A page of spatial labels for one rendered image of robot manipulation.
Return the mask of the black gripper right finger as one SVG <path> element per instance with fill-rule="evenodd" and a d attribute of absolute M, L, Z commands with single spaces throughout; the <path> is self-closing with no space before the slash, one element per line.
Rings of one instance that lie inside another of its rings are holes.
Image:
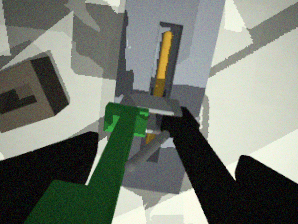
<path fill-rule="evenodd" d="M 251 156 L 238 157 L 235 181 L 253 205 L 278 205 L 298 224 L 298 184 Z"/>

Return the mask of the grey block with narrow slot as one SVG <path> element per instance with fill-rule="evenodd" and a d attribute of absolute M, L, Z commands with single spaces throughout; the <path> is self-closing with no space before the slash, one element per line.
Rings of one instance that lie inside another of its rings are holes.
<path fill-rule="evenodd" d="M 149 95 L 156 83 L 162 36 L 172 32 L 165 97 L 178 99 L 198 121 L 208 85 L 225 0 L 125 0 L 116 96 Z M 169 137 L 121 186 L 180 196 L 185 168 Z"/>

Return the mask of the yellow rod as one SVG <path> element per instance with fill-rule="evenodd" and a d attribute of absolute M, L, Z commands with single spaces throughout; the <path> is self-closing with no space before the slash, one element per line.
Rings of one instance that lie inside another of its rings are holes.
<path fill-rule="evenodd" d="M 156 83 L 154 83 L 153 96 L 162 96 L 164 92 L 164 84 L 166 71 L 168 71 L 170 48 L 172 48 L 173 34 L 168 31 L 162 36 L 160 60 L 158 60 Z M 154 133 L 146 133 L 145 144 L 154 139 Z"/>

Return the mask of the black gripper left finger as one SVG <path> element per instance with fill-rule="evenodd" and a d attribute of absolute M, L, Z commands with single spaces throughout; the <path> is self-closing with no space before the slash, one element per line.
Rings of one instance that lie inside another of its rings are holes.
<path fill-rule="evenodd" d="M 0 160 L 0 224 L 23 224 L 53 180 L 86 184 L 98 151 L 98 133 L 85 132 Z"/>

